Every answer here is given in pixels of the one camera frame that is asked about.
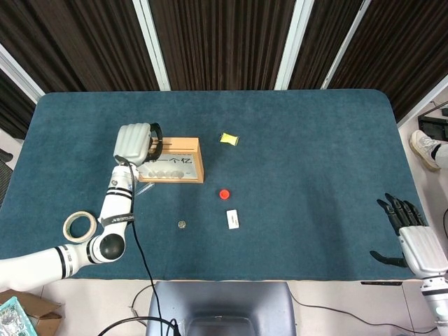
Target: brown curtain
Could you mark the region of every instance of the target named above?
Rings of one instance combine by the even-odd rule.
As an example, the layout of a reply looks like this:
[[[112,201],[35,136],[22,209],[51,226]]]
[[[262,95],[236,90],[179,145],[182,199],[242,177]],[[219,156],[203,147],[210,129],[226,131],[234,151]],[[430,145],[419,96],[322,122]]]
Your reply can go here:
[[[0,42],[45,92],[158,90],[131,0],[0,1]]]
[[[172,90],[273,89],[295,0],[150,0]]]
[[[363,0],[315,0],[290,89],[320,89]]]
[[[448,74],[448,1],[370,4],[330,88],[374,88],[401,119]]]
[[[25,93],[0,71],[0,128],[14,138],[24,139],[34,107]]]

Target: small white block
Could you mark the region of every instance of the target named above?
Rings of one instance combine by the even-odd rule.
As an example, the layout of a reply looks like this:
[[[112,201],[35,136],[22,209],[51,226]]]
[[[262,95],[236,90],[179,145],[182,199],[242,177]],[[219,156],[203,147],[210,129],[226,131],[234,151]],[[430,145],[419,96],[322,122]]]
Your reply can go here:
[[[229,225],[229,229],[239,228],[237,210],[227,211],[227,224]]]

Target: white shoe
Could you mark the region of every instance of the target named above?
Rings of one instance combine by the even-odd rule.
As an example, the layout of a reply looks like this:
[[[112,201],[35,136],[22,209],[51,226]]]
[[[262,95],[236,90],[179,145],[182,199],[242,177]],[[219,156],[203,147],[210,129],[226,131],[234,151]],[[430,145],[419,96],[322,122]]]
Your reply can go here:
[[[426,168],[433,172],[440,169],[431,156],[431,153],[438,144],[440,144],[439,141],[431,139],[420,130],[412,133],[409,138],[409,146],[412,151],[421,159]]]

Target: red bottle cap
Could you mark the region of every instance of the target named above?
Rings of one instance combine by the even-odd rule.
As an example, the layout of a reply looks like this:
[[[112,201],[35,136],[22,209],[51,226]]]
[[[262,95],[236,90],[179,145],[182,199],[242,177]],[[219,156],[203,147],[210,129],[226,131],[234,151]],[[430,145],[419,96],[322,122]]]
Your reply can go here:
[[[220,197],[222,200],[226,200],[226,199],[228,199],[228,198],[230,197],[230,191],[227,190],[227,189],[222,189],[222,190],[219,192],[219,197]]]

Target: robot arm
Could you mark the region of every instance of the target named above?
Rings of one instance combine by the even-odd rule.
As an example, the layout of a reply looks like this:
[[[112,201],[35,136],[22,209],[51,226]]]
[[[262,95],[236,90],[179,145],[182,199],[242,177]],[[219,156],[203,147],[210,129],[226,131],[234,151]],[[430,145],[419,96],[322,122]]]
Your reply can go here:
[[[151,131],[159,142],[152,156]],[[87,265],[112,263],[125,252],[125,230],[134,220],[131,213],[133,181],[137,166],[145,160],[156,160],[162,151],[162,133],[158,124],[134,124],[120,128],[114,156],[119,165],[112,171],[99,222],[104,231],[82,244],[65,244],[17,258],[0,260],[0,292],[6,289],[28,291],[50,282],[71,277]]]
[[[445,274],[448,260],[435,235],[428,227],[417,208],[386,194],[391,203],[377,200],[386,212],[400,242],[404,258],[387,258],[371,251],[373,258],[387,265],[409,267],[423,280],[421,293],[435,317],[437,329],[442,336],[448,335],[448,283]]]

